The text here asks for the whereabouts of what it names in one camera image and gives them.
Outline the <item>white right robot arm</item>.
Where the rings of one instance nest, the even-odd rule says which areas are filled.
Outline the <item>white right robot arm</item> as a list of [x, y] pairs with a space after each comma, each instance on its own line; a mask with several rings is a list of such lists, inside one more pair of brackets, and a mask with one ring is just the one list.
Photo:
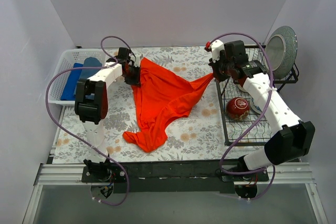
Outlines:
[[271, 165], [279, 165], [309, 153], [315, 133], [312, 122], [302, 121], [287, 106], [273, 85], [273, 77], [258, 60], [250, 61], [241, 40], [223, 43], [208, 42], [205, 50], [211, 52], [209, 65], [215, 79], [237, 81], [261, 109], [271, 128], [271, 138], [263, 148], [242, 156], [237, 171], [242, 180], [251, 180], [258, 172]]

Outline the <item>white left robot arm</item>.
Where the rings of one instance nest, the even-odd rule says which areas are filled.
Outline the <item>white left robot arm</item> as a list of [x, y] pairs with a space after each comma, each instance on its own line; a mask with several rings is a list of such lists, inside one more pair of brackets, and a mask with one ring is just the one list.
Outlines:
[[86, 79], [79, 79], [76, 87], [75, 113], [83, 123], [86, 141], [90, 144], [90, 156], [84, 160], [90, 176], [100, 182], [111, 180], [117, 170], [111, 169], [110, 162], [101, 155], [107, 155], [104, 140], [103, 120], [108, 114], [108, 88], [119, 77], [126, 84], [140, 87], [140, 59], [131, 49], [119, 48], [118, 61], [109, 59], [103, 69]]

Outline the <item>orange t shirt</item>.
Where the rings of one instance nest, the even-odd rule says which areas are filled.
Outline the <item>orange t shirt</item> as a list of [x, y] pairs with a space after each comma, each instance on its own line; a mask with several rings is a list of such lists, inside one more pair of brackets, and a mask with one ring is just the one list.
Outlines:
[[146, 153], [158, 149], [167, 140], [165, 130], [169, 124], [189, 116], [213, 78], [210, 73], [189, 82], [151, 60], [142, 59], [141, 86], [132, 86], [140, 131], [125, 131], [124, 140]]

